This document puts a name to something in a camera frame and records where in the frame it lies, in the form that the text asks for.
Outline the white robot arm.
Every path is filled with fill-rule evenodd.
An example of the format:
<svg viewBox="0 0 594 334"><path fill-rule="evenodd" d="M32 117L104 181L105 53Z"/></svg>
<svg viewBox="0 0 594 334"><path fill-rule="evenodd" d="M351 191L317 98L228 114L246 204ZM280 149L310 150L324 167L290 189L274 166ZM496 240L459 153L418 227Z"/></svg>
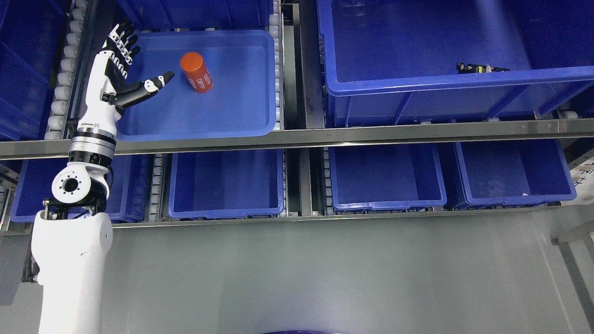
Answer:
<svg viewBox="0 0 594 334"><path fill-rule="evenodd" d="M42 287L40 334L99 334L106 256L113 240L106 213L116 131L79 127L69 161L53 179L31 228L21 280Z"/></svg>

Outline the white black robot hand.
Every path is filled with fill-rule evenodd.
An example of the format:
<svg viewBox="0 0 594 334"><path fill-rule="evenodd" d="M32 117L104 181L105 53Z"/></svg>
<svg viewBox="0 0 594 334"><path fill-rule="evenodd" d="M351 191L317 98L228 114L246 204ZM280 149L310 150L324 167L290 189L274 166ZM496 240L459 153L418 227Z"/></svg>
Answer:
<svg viewBox="0 0 594 334"><path fill-rule="evenodd" d="M125 110L157 95L175 74L167 71L159 76L127 83L129 69L140 47L138 35L129 19L115 25L95 55L87 82L87 110L77 129L116 137L116 124Z"/></svg>

